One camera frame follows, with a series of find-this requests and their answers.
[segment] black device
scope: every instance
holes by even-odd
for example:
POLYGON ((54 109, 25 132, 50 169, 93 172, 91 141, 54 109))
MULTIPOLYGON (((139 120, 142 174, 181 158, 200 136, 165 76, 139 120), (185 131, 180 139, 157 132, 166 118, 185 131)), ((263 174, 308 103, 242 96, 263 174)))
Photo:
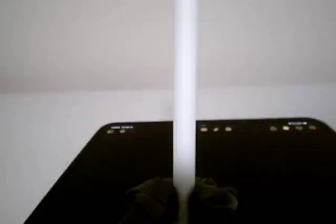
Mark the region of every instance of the black device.
MULTIPOLYGON (((336 134, 314 119, 196 122, 196 176, 238 191, 236 223, 335 221, 336 134)), ((173 123, 103 126, 25 223, 118 223, 126 192, 173 176, 173 123)))
POLYGON ((26 220, 31 223, 118 223, 126 192, 173 176, 172 122, 103 126, 26 220))
POLYGON ((335 223, 336 134, 314 119, 197 122, 196 175, 238 191, 235 223, 335 223))

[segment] white ceiling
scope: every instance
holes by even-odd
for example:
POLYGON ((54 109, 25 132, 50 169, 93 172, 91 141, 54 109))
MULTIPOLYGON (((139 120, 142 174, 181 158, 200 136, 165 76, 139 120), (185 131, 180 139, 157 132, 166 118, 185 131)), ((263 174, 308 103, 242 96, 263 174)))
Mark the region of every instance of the white ceiling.
MULTIPOLYGON (((174 0, 0 0, 0 92, 173 85, 174 0)), ((200 0, 199 85, 336 82, 335 0, 200 0)))

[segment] cloth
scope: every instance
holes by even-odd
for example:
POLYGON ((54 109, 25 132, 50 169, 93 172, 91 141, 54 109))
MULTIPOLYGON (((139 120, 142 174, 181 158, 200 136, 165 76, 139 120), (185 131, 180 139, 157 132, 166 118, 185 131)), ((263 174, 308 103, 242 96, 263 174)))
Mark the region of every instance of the cloth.
MULTIPOLYGON (((127 192, 128 211, 119 224, 176 223, 178 202, 171 179, 151 179, 127 192)), ((213 179, 196 178, 189 198, 193 223, 230 223, 238 206, 237 191, 218 187, 213 179)))

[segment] white wall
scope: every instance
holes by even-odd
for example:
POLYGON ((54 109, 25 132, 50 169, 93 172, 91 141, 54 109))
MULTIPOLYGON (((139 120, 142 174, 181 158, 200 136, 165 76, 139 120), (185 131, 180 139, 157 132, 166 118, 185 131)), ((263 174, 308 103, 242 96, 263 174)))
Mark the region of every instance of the white wall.
MULTIPOLYGON (((58 176, 109 122, 162 121, 171 91, 0 95, 0 223, 23 223, 58 176)), ((336 129, 336 85, 201 90, 199 119, 312 116, 336 129)))

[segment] white cylindrical tube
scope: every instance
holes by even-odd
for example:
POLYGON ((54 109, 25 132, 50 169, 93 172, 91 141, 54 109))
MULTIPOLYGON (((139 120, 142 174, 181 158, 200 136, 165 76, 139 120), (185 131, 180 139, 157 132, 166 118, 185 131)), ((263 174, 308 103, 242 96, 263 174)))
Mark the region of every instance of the white cylindrical tube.
POLYGON ((174 185, 180 221, 195 185, 197 0, 175 0, 174 185))

